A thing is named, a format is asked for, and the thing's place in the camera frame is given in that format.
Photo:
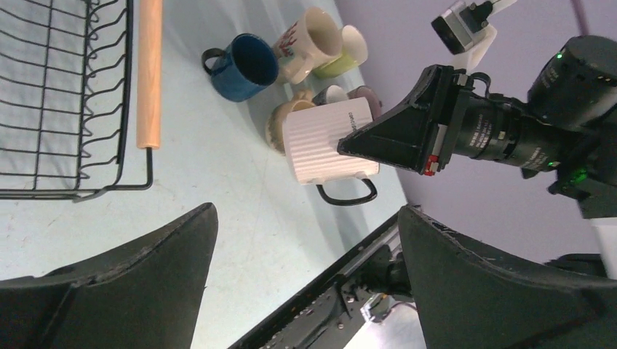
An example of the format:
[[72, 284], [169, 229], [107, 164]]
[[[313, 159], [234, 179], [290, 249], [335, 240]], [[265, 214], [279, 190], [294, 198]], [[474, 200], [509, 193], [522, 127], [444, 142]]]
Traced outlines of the white ribbed mug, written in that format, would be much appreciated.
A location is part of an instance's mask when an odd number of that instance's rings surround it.
[[[333, 206], [356, 206], [374, 200], [378, 190], [370, 177], [380, 172], [380, 164], [338, 152], [339, 140], [371, 121], [370, 107], [364, 98], [290, 113], [283, 123], [283, 136], [285, 155], [295, 180], [301, 185], [314, 185], [322, 200]], [[347, 179], [359, 180], [368, 194], [348, 199], [327, 194], [325, 183]]]

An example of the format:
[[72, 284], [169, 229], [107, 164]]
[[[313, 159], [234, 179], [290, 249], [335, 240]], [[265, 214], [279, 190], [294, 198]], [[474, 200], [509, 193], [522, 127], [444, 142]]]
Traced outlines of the dark blue mug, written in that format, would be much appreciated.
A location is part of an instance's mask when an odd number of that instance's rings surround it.
[[239, 34], [224, 49], [206, 49], [201, 64], [215, 91], [235, 103], [256, 96], [279, 75], [273, 49], [252, 33]]

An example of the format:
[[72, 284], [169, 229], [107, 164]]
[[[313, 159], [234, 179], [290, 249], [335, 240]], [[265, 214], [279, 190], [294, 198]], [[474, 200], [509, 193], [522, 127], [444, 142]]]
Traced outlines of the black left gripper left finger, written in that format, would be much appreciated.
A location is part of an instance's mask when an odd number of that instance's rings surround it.
[[189, 348], [218, 235], [204, 203], [44, 276], [1, 282], [3, 348]]

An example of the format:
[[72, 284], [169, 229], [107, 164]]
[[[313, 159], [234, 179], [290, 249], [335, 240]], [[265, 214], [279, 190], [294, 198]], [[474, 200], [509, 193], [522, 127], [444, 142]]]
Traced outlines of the pale yellow mug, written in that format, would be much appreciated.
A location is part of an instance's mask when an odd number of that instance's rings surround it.
[[358, 68], [368, 58], [367, 42], [363, 34], [353, 25], [345, 25], [341, 29], [343, 48], [332, 61], [324, 63], [313, 70], [319, 79], [338, 77], [351, 69]]

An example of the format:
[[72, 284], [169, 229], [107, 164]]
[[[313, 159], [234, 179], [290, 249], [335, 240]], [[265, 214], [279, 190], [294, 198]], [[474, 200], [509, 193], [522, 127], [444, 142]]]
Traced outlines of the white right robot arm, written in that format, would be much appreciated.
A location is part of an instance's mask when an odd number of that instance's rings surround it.
[[485, 90], [490, 77], [450, 65], [425, 68], [410, 93], [337, 150], [432, 176], [454, 154], [518, 167], [524, 178], [556, 172], [551, 194], [575, 200], [616, 276], [616, 43], [569, 39], [545, 64], [526, 101]]

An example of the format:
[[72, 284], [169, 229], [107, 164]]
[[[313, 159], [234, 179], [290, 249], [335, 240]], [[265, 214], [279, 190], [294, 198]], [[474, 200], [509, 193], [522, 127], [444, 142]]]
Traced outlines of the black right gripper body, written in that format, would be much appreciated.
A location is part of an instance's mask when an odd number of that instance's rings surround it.
[[453, 136], [428, 157], [434, 175], [453, 154], [520, 169], [526, 179], [556, 172], [551, 194], [575, 200], [587, 220], [616, 216], [616, 42], [569, 39], [543, 67], [527, 99], [470, 95], [442, 127]]

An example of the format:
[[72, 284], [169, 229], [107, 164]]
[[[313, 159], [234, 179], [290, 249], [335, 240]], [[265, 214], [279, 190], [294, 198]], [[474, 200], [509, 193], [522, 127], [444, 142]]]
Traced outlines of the cream speckled mug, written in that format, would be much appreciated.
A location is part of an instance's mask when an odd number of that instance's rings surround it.
[[283, 123], [290, 113], [315, 107], [312, 102], [313, 97], [314, 93], [311, 90], [302, 89], [296, 92], [291, 100], [274, 109], [265, 126], [266, 142], [270, 148], [277, 153], [285, 154]]

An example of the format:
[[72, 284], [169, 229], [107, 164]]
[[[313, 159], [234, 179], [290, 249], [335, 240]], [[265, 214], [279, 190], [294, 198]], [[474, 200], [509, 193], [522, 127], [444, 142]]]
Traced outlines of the floral painted ceramic mug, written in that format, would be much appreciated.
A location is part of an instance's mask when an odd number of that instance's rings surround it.
[[299, 84], [315, 68], [341, 54], [343, 39], [326, 11], [310, 7], [278, 38], [272, 49], [279, 64], [277, 81]]

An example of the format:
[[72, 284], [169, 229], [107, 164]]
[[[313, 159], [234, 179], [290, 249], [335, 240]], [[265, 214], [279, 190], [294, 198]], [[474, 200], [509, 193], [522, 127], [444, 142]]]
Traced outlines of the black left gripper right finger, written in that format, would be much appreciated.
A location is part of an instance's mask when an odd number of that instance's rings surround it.
[[398, 214], [428, 348], [614, 348], [616, 281], [509, 254], [411, 206]]

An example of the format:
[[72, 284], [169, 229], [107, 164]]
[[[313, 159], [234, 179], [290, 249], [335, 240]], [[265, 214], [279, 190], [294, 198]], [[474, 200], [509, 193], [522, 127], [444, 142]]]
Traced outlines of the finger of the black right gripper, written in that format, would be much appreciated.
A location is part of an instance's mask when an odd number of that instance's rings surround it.
[[424, 68], [391, 110], [338, 142], [341, 155], [427, 175], [448, 164], [455, 147], [455, 69]]

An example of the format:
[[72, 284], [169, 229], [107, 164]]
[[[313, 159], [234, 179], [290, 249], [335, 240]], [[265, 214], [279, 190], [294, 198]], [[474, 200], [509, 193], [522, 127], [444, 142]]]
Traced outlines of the lilac mug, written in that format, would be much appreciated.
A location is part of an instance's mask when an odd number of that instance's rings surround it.
[[368, 86], [360, 86], [347, 92], [349, 99], [364, 98], [367, 100], [370, 107], [373, 120], [382, 115], [383, 103], [377, 94]]

